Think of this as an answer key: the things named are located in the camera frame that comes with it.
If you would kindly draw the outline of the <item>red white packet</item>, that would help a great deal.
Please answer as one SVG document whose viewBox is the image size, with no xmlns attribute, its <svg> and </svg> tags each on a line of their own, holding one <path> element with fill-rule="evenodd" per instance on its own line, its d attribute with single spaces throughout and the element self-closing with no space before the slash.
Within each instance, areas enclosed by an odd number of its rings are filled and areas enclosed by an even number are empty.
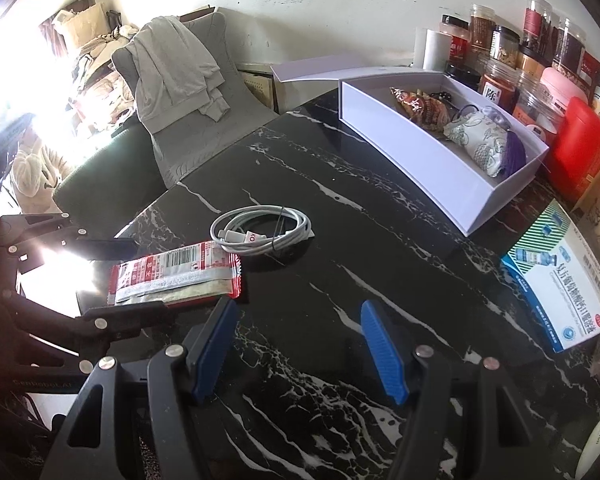
<svg viewBox="0 0 600 480">
<path fill-rule="evenodd" d="M 161 301 L 188 306 L 242 292 L 242 263 L 218 243 L 201 242 L 122 262 L 110 274 L 107 304 Z"/>
</svg>

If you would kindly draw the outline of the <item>white gift box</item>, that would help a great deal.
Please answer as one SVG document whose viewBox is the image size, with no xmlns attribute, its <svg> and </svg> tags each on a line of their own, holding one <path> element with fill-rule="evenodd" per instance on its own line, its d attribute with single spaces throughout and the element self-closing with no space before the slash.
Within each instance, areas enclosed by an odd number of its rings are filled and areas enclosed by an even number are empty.
<svg viewBox="0 0 600 480">
<path fill-rule="evenodd" d="M 442 72 L 404 66 L 364 66 L 355 55 L 305 58 L 272 66 L 281 82 L 335 81 L 339 119 L 407 175 L 464 235 L 469 235 L 513 200 L 535 177 L 548 146 L 505 110 L 524 144 L 526 164 L 509 177 L 490 177 L 466 148 L 407 117 L 391 90 L 452 96 L 450 114 L 494 104 Z"/>
</svg>

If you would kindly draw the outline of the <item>white bread snack packet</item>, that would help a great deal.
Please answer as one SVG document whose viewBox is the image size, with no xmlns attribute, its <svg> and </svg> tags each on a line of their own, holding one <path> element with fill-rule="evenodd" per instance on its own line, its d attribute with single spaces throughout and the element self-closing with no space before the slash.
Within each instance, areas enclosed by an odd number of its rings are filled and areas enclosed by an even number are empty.
<svg viewBox="0 0 600 480">
<path fill-rule="evenodd" d="M 443 135 L 464 148 L 471 160 L 489 177 L 504 167 L 507 131 L 483 112 L 472 112 L 449 122 Z"/>
</svg>

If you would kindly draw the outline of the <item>purple sachet pouch with tassel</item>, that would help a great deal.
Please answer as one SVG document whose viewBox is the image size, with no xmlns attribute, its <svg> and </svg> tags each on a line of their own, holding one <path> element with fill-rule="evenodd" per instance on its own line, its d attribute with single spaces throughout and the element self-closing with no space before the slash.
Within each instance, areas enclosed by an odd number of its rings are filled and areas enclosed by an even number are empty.
<svg viewBox="0 0 600 480">
<path fill-rule="evenodd" d="M 462 117 L 472 112 L 483 112 L 483 114 L 486 114 L 486 116 L 490 117 L 492 120 L 494 120 L 494 122 L 507 131 L 504 167 L 503 171 L 496 178 L 506 179 L 513 174 L 516 174 L 516 172 L 526 163 L 527 155 L 524 144 L 520 140 L 520 137 L 517 136 L 517 133 L 514 131 L 510 121 L 492 106 L 486 106 L 483 108 L 478 108 L 473 105 L 466 106 L 458 115 L 458 117 Z"/>
</svg>

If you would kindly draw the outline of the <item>brown red snack packet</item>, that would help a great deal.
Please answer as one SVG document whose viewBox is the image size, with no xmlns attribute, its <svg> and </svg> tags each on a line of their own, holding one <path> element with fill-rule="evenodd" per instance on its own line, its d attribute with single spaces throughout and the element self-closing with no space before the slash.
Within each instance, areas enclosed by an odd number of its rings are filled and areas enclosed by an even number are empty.
<svg viewBox="0 0 600 480">
<path fill-rule="evenodd" d="M 442 133 L 451 121 L 446 105 L 422 90 L 407 91 L 391 87 L 390 92 L 398 111 L 413 124 L 430 133 Z"/>
</svg>

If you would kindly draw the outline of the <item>black polka dot scrunchie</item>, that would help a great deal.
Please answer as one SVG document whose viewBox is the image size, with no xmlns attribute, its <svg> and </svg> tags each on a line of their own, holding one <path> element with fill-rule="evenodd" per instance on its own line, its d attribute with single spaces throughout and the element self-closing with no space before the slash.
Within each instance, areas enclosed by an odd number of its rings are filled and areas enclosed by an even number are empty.
<svg viewBox="0 0 600 480">
<path fill-rule="evenodd" d="M 452 97 L 452 94 L 449 92 L 445 92 L 445 91 L 431 92 L 430 96 L 433 99 L 436 99 L 440 102 L 448 104 L 449 106 L 453 106 L 453 97 Z"/>
</svg>

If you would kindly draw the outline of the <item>person in cream sweater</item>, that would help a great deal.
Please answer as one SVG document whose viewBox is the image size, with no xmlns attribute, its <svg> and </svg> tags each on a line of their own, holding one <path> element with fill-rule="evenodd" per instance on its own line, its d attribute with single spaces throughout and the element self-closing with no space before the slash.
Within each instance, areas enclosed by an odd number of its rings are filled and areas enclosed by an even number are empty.
<svg viewBox="0 0 600 480">
<path fill-rule="evenodd" d="M 31 126 L 24 130 L 12 163 L 12 186 L 21 211 L 60 214 L 54 193 L 72 170 L 70 162 L 50 150 Z"/>
</svg>

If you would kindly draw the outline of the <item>grey chair with cushion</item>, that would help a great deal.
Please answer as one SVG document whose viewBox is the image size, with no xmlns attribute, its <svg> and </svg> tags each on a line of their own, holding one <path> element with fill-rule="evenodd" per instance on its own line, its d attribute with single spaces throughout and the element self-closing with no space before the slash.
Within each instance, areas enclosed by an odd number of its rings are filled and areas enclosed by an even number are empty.
<svg viewBox="0 0 600 480">
<path fill-rule="evenodd" d="M 111 59 L 133 92 L 167 188 L 277 117 L 238 73 L 220 12 L 186 23 L 153 18 Z"/>
</svg>

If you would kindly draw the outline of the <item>blue white medicine box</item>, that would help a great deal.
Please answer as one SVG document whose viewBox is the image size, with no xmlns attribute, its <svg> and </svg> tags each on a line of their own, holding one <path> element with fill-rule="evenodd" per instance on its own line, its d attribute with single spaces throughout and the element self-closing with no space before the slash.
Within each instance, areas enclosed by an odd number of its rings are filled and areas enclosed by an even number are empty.
<svg viewBox="0 0 600 480">
<path fill-rule="evenodd" d="M 556 353 L 600 335 L 600 264 L 557 200 L 501 258 Z"/>
</svg>

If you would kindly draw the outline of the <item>light grey garment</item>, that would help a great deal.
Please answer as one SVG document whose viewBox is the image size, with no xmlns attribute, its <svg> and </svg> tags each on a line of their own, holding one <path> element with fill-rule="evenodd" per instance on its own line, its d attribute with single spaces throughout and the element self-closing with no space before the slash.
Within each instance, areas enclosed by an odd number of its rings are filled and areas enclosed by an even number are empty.
<svg viewBox="0 0 600 480">
<path fill-rule="evenodd" d="M 220 66 L 204 44 L 174 16 L 154 18 L 125 46 L 137 71 L 134 98 L 151 134 L 192 113 L 219 122 L 230 110 Z"/>
</svg>

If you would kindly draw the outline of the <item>jar with red powder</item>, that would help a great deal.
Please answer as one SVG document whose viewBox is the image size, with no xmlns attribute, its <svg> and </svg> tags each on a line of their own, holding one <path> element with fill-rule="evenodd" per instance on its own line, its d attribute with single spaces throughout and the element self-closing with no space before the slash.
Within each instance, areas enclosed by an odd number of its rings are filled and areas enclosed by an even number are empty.
<svg viewBox="0 0 600 480">
<path fill-rule="evenodd" d="M 510 66 L 489 60 L 484 66 L 478 92 L 495 105 L 512 114 L 518 96 L 518 72 Z"/>
</svg>

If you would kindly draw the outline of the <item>red plastic canister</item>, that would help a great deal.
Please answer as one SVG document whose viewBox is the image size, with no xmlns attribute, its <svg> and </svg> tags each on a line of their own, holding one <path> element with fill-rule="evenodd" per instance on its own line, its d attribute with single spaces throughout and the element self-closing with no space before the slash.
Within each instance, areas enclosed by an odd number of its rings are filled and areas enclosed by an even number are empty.
<svg viewBox="0 0 600 480">
<path fill-rule="evenodd" d="M 575 96 L 544 159 L 548 180 L 569 203 L 577 203 L 600 172 L 600 118 Z"/>
</svg>

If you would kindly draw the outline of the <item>clear jar orange label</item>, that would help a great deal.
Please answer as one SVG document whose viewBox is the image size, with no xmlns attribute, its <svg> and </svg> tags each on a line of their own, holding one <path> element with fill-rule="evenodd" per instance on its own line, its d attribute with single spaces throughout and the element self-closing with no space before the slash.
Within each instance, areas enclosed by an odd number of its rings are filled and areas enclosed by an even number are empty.
<svg viewBox="0 0 600 480">
<path fill-rule="evenodd" d="M 518 98 L 513 116 L 530 129 L 547 146 L 557 138 L 565 114 L 554 107 L 550 90 L 540 82 L 529 80 L 518 84 Z"/>
</svg>

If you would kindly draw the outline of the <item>black lid dark jar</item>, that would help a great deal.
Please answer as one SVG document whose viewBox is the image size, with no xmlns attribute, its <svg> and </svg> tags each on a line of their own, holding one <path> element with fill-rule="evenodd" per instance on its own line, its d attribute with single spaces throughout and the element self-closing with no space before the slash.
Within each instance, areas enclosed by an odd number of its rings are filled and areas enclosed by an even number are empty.
<svg viewBox="0 0 600 480">
<path fill-rule="evenodd" d="M 471 90 L 479 90 L 481 75 L 469 66 L 448 61 L 445 64 L 444 73 L 446 76 L 464 84 L 467 88 L 471 88 Z"/>
</svg>

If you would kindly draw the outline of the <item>white paper roll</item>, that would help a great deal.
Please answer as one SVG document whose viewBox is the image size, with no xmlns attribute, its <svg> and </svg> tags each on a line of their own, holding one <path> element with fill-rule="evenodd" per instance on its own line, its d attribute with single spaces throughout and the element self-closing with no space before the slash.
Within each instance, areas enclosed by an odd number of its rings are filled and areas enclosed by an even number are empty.
<svg viewBox="0 0 600 480">
<path fill-rule="evenodd" d="M 429 28 L 418 28 L 415 34 L 412 66 L 418 70 L 443 72 L 450 59 L 452 37 Z"/>
</svg>

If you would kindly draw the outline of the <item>red label sauce jar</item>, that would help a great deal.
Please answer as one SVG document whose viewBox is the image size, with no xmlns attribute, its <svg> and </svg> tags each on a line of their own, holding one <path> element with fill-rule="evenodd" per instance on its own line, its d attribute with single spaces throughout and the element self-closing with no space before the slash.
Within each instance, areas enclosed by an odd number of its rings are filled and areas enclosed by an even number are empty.
<svg viewBox="0 0 600 480">
<path fill-rule="evenodd" d="M 463 64 L 470 39 L 469 23 L 456 16 L 443 14 L 439 23 L 439 32 L 451 38 L 450 60 Z"/>
</svg>

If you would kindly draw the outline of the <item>pink plastic jar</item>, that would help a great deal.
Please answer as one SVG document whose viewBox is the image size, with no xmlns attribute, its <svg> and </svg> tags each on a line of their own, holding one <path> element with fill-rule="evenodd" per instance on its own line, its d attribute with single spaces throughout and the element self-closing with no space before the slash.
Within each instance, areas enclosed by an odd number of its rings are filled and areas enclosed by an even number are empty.
<svg viewBox="0 0 600 480">
<path fill-rule="evenodd" d="M 585 92 L 553 67 L 545 67 L 541 75 L 540 84 L 550 92 L 552 100 L 562 107 L 567 107 L 573 98 L 578 98 L 588 104 L 588 96 Z"/>
</svg>

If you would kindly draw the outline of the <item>orange jar black lid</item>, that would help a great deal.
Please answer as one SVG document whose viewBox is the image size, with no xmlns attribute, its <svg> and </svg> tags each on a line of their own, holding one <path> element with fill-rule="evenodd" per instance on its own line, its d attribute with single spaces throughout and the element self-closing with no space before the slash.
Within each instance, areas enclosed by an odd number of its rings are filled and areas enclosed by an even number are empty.
<svg viewBox="0 0 600 480">
<path fill-rule="evenodd" d="M 519 47 L 516 67 L 521 73 L 526 74 L 535 81 L 539 81 L 548 66 L 550 66 L 550 61 L 542 58 L 541 55 L 527 47 Z"/>
</svg>

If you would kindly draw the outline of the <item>jar of seeds black lid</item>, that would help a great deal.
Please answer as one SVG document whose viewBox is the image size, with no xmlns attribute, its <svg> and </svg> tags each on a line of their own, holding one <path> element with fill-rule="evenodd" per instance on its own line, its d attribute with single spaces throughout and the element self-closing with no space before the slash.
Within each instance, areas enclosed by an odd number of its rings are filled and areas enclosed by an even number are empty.
<svg viewBox="0 0 600 480">
<path fill-rule="evenodd" d="M 496 25 L 492 34 L 490 58 L 515 68 L 518 61 L 519 43 L 519 35 L 513 29 Z"/>
</svg>

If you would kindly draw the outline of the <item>tall jar dark brown label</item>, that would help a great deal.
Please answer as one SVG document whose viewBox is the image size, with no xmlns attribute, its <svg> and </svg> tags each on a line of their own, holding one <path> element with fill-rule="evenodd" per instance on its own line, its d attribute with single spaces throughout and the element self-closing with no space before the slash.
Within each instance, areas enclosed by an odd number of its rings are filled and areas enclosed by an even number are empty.
<svg viewBox="0 0 600 480">
<path fill-rule="evenodd" d="M 577 77 L 585 51 L 586 33 L 571 18 L 560 18 L 553 29 L 552 66 L 564 75 Z"/>
</svg>

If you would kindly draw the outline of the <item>red foil bag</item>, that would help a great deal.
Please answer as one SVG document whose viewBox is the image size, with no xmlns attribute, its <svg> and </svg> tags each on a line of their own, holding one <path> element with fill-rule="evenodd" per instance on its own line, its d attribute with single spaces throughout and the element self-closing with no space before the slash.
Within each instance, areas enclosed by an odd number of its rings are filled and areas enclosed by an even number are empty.
<svg viewBox="0 0 600 480">
<path fill-rule="evenodd" d="M 600 78 L 600 61 L 588 50 L 583 51 L 578 78 L 585 92 L 592 92 Z"/>
</svg>

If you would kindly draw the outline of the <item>tall jar red label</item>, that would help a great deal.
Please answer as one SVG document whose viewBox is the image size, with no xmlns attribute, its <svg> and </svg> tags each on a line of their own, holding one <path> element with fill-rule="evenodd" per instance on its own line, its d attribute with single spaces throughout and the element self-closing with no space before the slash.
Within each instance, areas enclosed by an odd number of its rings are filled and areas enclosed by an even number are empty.
<svg viewBox="0 0 600 480">
<path fill-rule="evenodd" d="M 553 6 L 546 0 L 528 0 L 524 10 L 521 45 L 539 55 L 550 57 Z"/>
</svg>

